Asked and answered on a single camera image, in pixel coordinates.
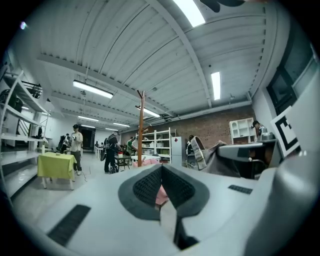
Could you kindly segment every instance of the brick wall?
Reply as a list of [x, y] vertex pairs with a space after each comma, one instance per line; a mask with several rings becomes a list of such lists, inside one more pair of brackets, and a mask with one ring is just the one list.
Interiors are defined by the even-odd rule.
[[[165, 131], [170, 127], [171, 129], [176, 129], [177, 136], [181, 136], [183, 142], [187, 142], [189, 135], [195, 135], [200, 137], [204, 147], [208, 149], [218, 140], [231, 144], [229, 122], [246, 118], [255, 119], [255, 113], [251, 106], [238, 107], [152, 126], [148, 129], [148, 132], [152, 133], [154, 130]], [[130, 137], [134, 137], [136, 133], [138, 133], [137, 130], [122, 133], [122, 144], [127, 143]]]

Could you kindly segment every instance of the white robot surface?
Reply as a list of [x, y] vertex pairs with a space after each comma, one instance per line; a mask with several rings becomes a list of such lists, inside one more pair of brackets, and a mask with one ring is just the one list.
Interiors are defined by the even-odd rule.
[[[266, 169], [259, 180], [144, 166], [82, 186], [25, 230], [56, 255], [270, 255], [318, 198], [320, 175], [304, 168], [310, 164], [319, 166], [316, 155], [297, 156]], [[177, 210], [173, 240], [148, 203], [160, 184]], [[139, 194], [141, 186], [146, 194]], [[82, 218], [77, 206], [87, 209]]]

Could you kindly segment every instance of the ceiling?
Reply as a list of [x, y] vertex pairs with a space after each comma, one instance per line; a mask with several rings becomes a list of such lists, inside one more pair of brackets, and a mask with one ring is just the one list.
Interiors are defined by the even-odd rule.
[[[165, 118], [250, 100], [273, 47], [274, 9], [245, 3], [215, 13], [195, 3], [205, 24], [193, 28], [172, 0], [47, 1], [18, 32], [16, 58], [47, 91], [54, 111], [110, 128], [138, 124], [137, 90], [145, 91], [145, 107]], [[214, 100], [214, 72], [221, 76], [220, 100]], [[114, 96], [84, 96], [74, 79]]]

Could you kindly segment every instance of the metal shelving unit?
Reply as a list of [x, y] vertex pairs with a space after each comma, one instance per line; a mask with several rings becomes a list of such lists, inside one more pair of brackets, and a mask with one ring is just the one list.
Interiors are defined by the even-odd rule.
[[[153, 152], [157, 153], [159, 157], [168, 159], [169, 163], [171, 163], [171, 138], [176, 137], [176, 135], [177, 135], [176, 130], [171, 130], [170, 128], [168, 130], [163, 130], [163, 131], [154, 130], [154, 132], [143, 134], [142, 135], [143, 137], [142, 154], [152, 156], [152, 154], [150, 154], [146, 150], [153, 150]], [[149, 144], [153, 143], [153, 146], [152, 147], [144, 146], [145, 144], [148, 144], [148, 143]], [[157, 143], [163, 143], [166, 145], [157, 146]], [[168, 150], [169, 154], [161, 154], [160, 153], [161, 150]]]
[[[17, 77], [11, 77], [5, 75], [3, 77], [4, 82], [10, 87], [10, 92], [5, 100], [5, 103], [0, 104], [1, 108], [1, 120], [0, 120], [0, 174], [1, 174], [1, 188], [6, 193], [9, 202], [11, 203], [10, 197], [14, 195], [24, 184], [26, 184], [30, 179], [37, 175], [37, 158], [39, 153], [36, 152], [37, 143], [42, 142], [43, 138], [31, 137], [37, 133], [37, 127], [44, 127], [44, 135], [46, 133], [47, 123], [49, 114], [48, 112], [39, 104], [39, 102], [33, 98], [29, 93], [27, 88], [21, 82], [20, 77], [23, 71]], [[15, 110], [13, 107], [9, 106], [9, 100], [13, 94], [16, 94], [24, 104], [28, 105], [30, 108], [36, 111], [34, 118], [31, 119], [19, 111]], [[42, 113], [47, 114], [47, 119], [45, 125], [40, 123]], [[31, 124], [31, 136], [17, 135], [12, 133], [4, 133], [3, 125], [6, 115], [11, 115], [18, 119], [21, 119], [29, 124]], [[29, 142], [28, 150], [25, 151], [11, 151], [2, 152], [2, 140], [13, 140], [13, 141], [25, 141]], [[23, 162], [26, 160], [32, 160], [33, 164], [22, 167], [6, 176], [4, 176], [3, 166], [9, 165], [17, 162]]]

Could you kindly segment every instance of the white wall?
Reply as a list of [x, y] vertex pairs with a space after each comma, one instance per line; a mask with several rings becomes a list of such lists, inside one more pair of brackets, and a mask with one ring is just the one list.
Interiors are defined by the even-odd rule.
[[252, 108], [256, 120], [263, 124], [268, 129], [268, 132], [274, 132], [270, 122], [277, 114], [267, 88], [259, 88], [252, 99]]
[[310, 83], [317, 83], [318, 85], [318, 72], [320, 72], [320, 65], [316, 63], [315, 59], [312, 57], [302, 74], [293, 84], [293, 89], [297, 97], [300, 97], [307, 86]]
[[286, 115], [302, 150], [320, 150], [320, 69]]
[[[47, 119], [46, 115], [42, 115], [41, 122]], [[66, 115], [65, 117], [60, 116], [59, 114], [52, 114], [49, 116], [48, 123], [46, 125], [45, 137], [52, 139], [52, 148], [58, 146], [60, 141], [60, 136], [65, 134], [72, 134], [74, 132], [73, 126], [77, 123], [77, 117], [72, 117]]]

